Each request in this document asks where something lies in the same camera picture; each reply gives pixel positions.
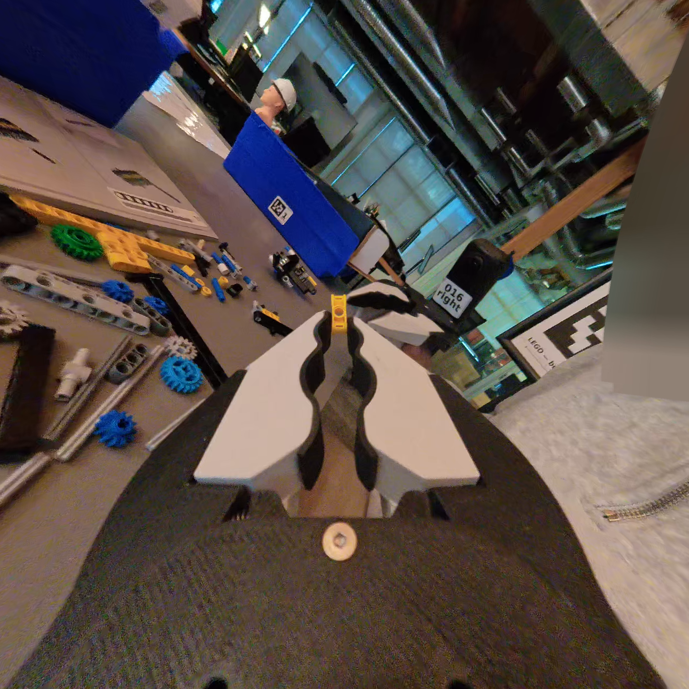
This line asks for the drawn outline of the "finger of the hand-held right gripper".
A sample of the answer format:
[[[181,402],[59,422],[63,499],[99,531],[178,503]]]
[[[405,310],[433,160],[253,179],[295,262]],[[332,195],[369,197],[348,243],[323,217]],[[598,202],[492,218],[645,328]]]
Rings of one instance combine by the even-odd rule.
[[[394,282],[370,282],[349,293],[347,305],[359,316],[379,316],[385,313],[410,314],[415,304]]]
[[[415,347],[444,333],[440,325],[424,314],[401,314],[395,311],[372,318],[370,327],[388,340]]]

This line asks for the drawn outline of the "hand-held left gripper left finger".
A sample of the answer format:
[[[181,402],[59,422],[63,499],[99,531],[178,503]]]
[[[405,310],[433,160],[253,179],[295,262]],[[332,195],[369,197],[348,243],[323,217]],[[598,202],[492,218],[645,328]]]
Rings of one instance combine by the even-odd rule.
[[[240,383],[194,470],[199,484],[310,491],[324,463],[320,407],[332,315],[320,311],[241,371]]]

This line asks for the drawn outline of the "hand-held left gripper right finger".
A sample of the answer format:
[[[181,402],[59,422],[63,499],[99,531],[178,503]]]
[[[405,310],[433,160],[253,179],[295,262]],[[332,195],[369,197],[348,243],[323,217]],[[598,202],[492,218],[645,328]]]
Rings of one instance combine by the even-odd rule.
[[[392,514],[408,493],[474,487],[480,472],[426,369],[359,318],[350,318],[351,382],[361,396],[357,477]]]

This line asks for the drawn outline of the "small black lego assembly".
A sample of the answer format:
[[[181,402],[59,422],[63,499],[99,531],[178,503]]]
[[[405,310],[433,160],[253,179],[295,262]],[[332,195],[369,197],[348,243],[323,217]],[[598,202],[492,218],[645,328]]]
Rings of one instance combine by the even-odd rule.
[[[269,262],[278,280],[296,288],[303,295],[317,294],[317,283],[306,270],[298,254],[289,247],[269,255]]]

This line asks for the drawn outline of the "large blue lego gear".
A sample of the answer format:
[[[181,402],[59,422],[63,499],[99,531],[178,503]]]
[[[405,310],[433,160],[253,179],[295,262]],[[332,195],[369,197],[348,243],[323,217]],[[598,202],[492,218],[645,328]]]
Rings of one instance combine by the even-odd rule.
[[[182,395],[197,392],[204,383],[199,366],[180,356],[170,356],[162,363],[160,378],[167,388]]]

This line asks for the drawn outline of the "light grey lego axle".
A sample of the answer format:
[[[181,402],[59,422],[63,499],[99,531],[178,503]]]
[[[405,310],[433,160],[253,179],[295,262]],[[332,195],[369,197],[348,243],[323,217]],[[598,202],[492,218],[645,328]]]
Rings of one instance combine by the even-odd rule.
[[[184,423],[184,421],[194,413],[195,409],[195,407],[188,409],[185,411],[185,413],[151,436],[151,438],[145,443],[145,450],[147,452],[152,452],[155,450],[173,431],[177,429],[177,427]]]
[[[124,400],[134,388],[145,378],[152,366],[166,353],[163,344],[151,350],[149,358],[144,361],[137,372],[124,383],[119,384],[115,391],[73,432],[56,450],[40,452],[23,464],[9,478],[1,483],[1,508],[4,508],[21,490],[37,478],[48,466],[55,462],[67,462],[77,453],[84,443],[91,437],[101,416],[114,410],[118,403]]]

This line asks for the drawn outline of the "long black lego beam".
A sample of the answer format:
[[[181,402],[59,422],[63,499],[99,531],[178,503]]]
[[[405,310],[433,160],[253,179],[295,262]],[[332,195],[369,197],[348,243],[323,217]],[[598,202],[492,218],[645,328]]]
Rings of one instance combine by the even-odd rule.
[[[165,279],[157,273],[125,273],[125,280],[138,283],[150,296],[158,297],[166,303],[169,310],[168,319],[172,329],[181,337],[189,340],[197,349],[196,363],[213,390],[217,390],[228,379],[224,368],[219,363],[205,339],[195,328],[183,307],[165,284]]]

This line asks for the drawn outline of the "cluster of small lego pins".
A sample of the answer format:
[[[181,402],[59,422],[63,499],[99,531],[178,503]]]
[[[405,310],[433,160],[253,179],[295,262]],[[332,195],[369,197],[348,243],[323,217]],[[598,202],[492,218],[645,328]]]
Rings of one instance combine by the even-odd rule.
[[[237,259],[229,252],[227,243],[205,247],[201,241],[194,243],[183,238],[177,242],[177,246],[193,255],[196,271],[201,276],[196,278],[196,281],[201,283],[203,278],[208,283],[211,293],[220,302],[224,302],[227,296],[237,298],[244,291],[258,292],[258,284],[246,274]]]

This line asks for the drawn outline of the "blue bevel lego gear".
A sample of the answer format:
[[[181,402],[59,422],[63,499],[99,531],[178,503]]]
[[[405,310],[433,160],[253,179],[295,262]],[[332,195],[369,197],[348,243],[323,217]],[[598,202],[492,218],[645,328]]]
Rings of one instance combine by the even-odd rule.
[[[133,443],[136,434],[137,424],[133,416],[117,410],[103,414],[93,431],[99,443],[109,449],[122,449],[128,446]]]

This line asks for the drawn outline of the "short dark grey lego beam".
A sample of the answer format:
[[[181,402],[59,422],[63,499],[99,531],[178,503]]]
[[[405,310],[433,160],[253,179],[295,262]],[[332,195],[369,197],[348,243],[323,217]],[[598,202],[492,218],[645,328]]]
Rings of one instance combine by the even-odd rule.
[[[149,319],[150,332],[154,335],[166,338],[172,333],[172,326],[168,319],[141,297],[134,297],[130,305],[136,313]]]

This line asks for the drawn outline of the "dark grey three-hole lego beam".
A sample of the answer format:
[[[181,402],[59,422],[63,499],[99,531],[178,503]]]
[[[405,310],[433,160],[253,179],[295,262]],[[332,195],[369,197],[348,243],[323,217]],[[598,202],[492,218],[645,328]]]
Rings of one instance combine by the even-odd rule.
[[[150,349],[146,345],[134,344],[110,366],[106,375],[108,382],[117,385],[129,380],[149,356]]]

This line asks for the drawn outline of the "dark grey lego axle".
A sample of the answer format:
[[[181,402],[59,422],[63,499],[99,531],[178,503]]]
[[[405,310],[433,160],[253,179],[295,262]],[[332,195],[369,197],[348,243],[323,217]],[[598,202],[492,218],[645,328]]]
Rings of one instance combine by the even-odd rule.
[[[70,426],[74,418],[76,418],[81,409],[90,401],[91,397],[97,390],[101,380],[106,376],[110,367],[116,363],[116,360],[125,352],[125,349],[133,342],[131,335],[124,336],[121,341],[110,352],[107,358],[102,361],[96,368],[89,381],[82,386],[80,392],[76,393],[72,401],[70,401],[64,412],[52,423],[47,431],[41,437],[43,444],[56,442],[60,436]]]

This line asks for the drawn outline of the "thin grey lego beam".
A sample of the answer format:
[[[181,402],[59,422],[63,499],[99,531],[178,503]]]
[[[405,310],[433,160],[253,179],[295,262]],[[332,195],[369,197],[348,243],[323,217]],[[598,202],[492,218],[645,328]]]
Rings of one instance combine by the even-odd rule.
[[[170,266],[162,263],[159,259],[155,258],[151,254],[145,254],[145,256],[148,264],[150,265],[152,273],[171,280],[179,287],[182,287],[192,294],[196,294],[201,290],[201,286],[197,283],[197,281],[192,280],[181,269],[177,268],[176,266]]]

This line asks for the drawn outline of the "white lego connector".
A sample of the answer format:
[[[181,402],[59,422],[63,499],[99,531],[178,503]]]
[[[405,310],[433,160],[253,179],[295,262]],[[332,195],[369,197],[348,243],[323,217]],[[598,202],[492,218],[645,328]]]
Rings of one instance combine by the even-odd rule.
[[[92,373],[90,349],[81,348],[68,360],[58,376],[58,387],[54,394],[57,402],[69,402],[76,391],[85,384]]]

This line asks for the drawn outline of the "yellow lego plate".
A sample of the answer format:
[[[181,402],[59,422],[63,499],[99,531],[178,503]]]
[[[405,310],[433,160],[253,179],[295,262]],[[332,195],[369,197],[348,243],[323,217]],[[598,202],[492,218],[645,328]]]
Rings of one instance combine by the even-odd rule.
[[[124,273],[151,273],[147,255],[131,233],[119,229],[105,229],[96,234],[109,266]]]

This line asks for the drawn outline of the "long light grey lego beam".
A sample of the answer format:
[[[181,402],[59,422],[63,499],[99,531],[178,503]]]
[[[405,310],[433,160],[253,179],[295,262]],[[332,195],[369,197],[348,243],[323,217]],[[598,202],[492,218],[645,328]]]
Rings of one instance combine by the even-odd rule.
[[[150,334],[150,319],[94,289],[47,271],[11,264],[1,272],[7,288],[139,336]]]

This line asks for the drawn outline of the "green lego gear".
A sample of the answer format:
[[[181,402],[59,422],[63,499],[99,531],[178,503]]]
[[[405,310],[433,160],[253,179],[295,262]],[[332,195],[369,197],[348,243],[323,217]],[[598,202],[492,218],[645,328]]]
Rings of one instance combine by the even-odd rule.
[[[50,230],[54,244],[66,255],[93,263],[105,254],[99,241],[88,232],[72,225],[54,225]]]

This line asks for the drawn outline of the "white lego gear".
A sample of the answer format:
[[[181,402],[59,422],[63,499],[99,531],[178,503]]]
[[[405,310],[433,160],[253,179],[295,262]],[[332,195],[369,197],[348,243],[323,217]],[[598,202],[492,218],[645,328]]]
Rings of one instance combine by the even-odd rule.
[[[28,315],[24,311],[1,300],[1,340],[16,338],[29,324]]]

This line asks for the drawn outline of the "long yellow lego beam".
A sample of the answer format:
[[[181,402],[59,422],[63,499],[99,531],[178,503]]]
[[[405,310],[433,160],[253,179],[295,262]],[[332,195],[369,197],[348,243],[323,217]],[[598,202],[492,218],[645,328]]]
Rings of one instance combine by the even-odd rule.
[[[80,228],[92,236],[97,236],[98,233],[105,232],[113,237],[116,236],[126,244],[137,244],[139,249],[142,249],[145,253],[157,259],[177,264],[193,264],[195,261],[195,255],[193,253],[153,241],[129,231],[117,229],[103,222],[97,222],[96,220],[87,219],[83,216],[60,210],[25,196],[12,194],[10,195],[10,200],[44,225],[70,225]]]

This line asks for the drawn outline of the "lego instruction booklet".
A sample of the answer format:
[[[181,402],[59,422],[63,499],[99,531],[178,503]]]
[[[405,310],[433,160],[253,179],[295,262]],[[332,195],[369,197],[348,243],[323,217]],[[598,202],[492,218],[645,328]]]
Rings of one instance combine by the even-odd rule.
[[[5,77],[1,189],[95,219],[217,238],[138,142]]]

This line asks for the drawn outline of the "white box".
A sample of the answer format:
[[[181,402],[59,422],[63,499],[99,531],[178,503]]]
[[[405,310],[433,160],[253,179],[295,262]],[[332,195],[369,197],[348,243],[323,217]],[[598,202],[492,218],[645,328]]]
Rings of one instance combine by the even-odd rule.
[[[361,240],[349,258],[347,266],[362,275],[369,275],[389,248],[390,239],[386,232],[374,226]]]

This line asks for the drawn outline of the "black framed sign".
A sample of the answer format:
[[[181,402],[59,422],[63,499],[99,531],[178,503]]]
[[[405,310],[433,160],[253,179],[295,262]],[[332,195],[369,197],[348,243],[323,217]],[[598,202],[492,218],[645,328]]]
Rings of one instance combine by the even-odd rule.
[[[531,382],[604,340],[612,270],[572,290],[497,340]]]

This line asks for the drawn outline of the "wooden beam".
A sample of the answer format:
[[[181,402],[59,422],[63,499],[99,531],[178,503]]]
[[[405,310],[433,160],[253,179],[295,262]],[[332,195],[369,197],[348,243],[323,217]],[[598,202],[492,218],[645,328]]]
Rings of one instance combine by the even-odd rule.
[[[595,202],[632,178],[636,174],[647,140],[648,135],[630,146],[529,227],[510,239],[501,247],[504,254],[512,256],[514,262],[522,259]]]

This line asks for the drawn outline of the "small blue bin with tag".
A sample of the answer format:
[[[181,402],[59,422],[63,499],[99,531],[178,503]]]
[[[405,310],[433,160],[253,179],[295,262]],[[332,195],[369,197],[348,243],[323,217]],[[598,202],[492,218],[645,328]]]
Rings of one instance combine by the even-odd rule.
[[[223,163],[317,278],[335,278],[359,240],[290,150],[250,112]]]

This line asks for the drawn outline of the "person's grey sweater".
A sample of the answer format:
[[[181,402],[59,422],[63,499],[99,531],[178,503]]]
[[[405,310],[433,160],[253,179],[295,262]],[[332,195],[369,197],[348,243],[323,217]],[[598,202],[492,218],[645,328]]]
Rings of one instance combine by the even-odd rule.
[[[669,688],[688,687],[688,402],[615,392],[604,346],[487,415],[571,522],[611,608]]]

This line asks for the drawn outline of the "mannequin with white hard hat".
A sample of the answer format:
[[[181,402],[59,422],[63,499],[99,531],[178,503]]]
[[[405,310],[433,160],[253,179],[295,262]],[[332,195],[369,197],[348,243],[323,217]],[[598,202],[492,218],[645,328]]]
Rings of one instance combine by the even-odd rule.
[[[259,96],[259,106],[254,114],[267,125],[277,136],[283,136],[285,129],[278,123],[278,117],[283,113],[290,113],[296,106],[297,93],[294,84],[286,78],[278,78],[271,82]]]

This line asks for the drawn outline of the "black textured block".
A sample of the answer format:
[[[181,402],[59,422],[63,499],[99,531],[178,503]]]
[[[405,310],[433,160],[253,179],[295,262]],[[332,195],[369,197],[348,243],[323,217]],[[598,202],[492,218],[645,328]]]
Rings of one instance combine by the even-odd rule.
[[[55,346],[53,328],[29,324],[18,338],[18,351],[1,406],[1,463],[19,461],[40,439],[44,395]]]

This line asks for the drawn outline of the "glossy paper sheet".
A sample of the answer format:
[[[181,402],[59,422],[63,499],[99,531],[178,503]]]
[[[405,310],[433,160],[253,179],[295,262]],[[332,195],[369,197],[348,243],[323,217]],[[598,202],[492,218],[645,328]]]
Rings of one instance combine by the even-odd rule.
[[[205,111],[186,93],[168,72],[162,72],[142,97],[172,117],[179,129],[194,141],[225,160],[230,144],[220,135]]]

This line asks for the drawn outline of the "background workbench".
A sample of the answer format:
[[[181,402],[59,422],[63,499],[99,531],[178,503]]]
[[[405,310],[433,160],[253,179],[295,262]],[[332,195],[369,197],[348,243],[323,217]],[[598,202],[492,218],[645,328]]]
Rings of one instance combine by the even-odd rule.
[[[211,41],[210,30],[216,15],[203,14],[188,19],[172,29],[172,35],[181,44],[183,51],[177,57],[180,69],[204,92],[215,96],[222,94],[246,113],[249,101],[241,94],[229,74],[229,66],[218,47]]]

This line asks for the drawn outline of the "white cardboard sheets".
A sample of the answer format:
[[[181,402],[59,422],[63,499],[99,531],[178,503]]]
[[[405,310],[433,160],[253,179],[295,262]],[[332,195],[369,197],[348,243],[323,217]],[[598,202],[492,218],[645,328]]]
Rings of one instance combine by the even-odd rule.
[[[203,1],[141,1],[165,28],[176,29],[180,24],[201,17]]]

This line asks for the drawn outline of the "large blue bin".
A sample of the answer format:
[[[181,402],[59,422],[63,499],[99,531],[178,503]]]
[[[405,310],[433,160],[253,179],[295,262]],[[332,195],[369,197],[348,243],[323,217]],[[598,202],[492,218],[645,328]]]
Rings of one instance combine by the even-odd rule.
[[[1,76],[106,127],[186,52],[140,1],[1,2]]]

